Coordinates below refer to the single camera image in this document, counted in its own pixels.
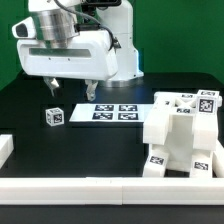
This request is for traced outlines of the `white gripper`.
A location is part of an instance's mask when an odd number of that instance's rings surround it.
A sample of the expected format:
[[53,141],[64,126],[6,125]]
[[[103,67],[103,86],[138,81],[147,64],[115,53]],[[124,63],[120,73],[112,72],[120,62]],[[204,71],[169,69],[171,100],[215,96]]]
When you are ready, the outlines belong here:
[[88,101],[96,98],[96,80],[108,80],[118,72],[115,50],[110,48],[107,31],[80,31],[69,38],[66,47],[47,47],[37,39],[31,17],[12,27],[17,41],[17,51],[23,70],[28,75],[42,76],[53,97],[60,87],[53,77],[84,79]]

